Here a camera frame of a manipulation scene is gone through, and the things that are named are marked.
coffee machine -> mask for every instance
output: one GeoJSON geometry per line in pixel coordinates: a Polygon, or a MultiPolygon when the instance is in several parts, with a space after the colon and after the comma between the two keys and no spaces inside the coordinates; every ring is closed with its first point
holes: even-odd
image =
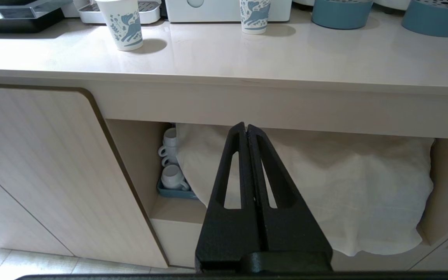
{"type": "Polygon", "coordinates": [[[62,7],[70,5],[73,0],[0,0],[0,33],[40,32],[61,21],[62,7]]]}

blue canister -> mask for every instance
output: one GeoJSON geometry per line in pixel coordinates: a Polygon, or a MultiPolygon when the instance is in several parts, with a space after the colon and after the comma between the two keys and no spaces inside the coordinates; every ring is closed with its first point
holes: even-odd
{"type": "Polygon", "coordinates": [[[312,21],[338,30],[353,30],[366,25],[372,0],[316,0],[312,21]]]}
{"type": "Polygon", "coordinates": [[[420,34],[448,37],[448,0],[412,0],[402,26],[420,34]]]}

cabinet door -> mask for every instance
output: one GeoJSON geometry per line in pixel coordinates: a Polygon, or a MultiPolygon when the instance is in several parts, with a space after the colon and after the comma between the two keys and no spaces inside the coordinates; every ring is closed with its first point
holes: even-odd
{"type": "Polygon", "coordinates": [[[72,254],[0,186],[0,248],[72,254]]]}
{"type": "Polygon", "coordinates": [[[78,257],[167,267],[105,127],[88,92],[0,87],[0,184],[78,257]]]}

paper cup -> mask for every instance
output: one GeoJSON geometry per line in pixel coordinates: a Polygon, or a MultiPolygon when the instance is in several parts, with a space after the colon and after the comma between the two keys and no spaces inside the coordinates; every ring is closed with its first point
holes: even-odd
{"type": "Polygon", "coordinates": [[[137,0],[96,0],[117,48],[135,50],[143,45],[137,0]]]}
{"type": "Polygon", "coordinates": [[[267,28],[271,0],[240,0],[241,30],[246,34],[262,34],[267,28]]]}

white countertop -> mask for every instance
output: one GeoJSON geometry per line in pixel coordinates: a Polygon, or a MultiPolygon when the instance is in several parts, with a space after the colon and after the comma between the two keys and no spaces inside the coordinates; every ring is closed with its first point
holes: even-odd
{"type": "Polygon", "coordinates": [[[310,18],[293,9],[265,35],[243,34],[239,23],[159,21],[142,28],[144,46],[132,52],[118,51],[106,26],[67,19],[39,34],[0,34],[0,76],[448,87],[448,38],[406,30],[401,16],[381,11],[359,30],[310,18]]]}

